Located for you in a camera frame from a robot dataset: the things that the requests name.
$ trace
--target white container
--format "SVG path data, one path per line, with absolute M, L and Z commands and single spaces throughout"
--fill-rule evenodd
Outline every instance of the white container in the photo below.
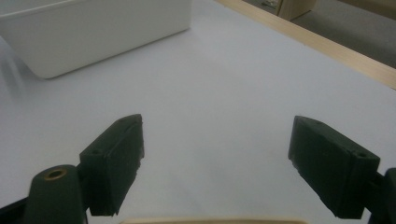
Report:
M 0 36 L 49 78 L 190 27 L 191 0 L 1 0 Z

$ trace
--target white table surface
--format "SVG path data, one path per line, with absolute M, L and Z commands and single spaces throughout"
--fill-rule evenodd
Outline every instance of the white table surface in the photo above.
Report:
M 0 206 L 140 113 L 146 158 L 117 217 L 335 218 L 287 158 L 293 117 L 396 165 L 396 91 L 212 1 L 190 30 L 50 80 L 0 41 Z

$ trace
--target white box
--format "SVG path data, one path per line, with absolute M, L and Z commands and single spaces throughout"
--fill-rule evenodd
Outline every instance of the white box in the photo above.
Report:
M 49 78 L 190 27 L 191 0 L 0 0 L 0 36 Z

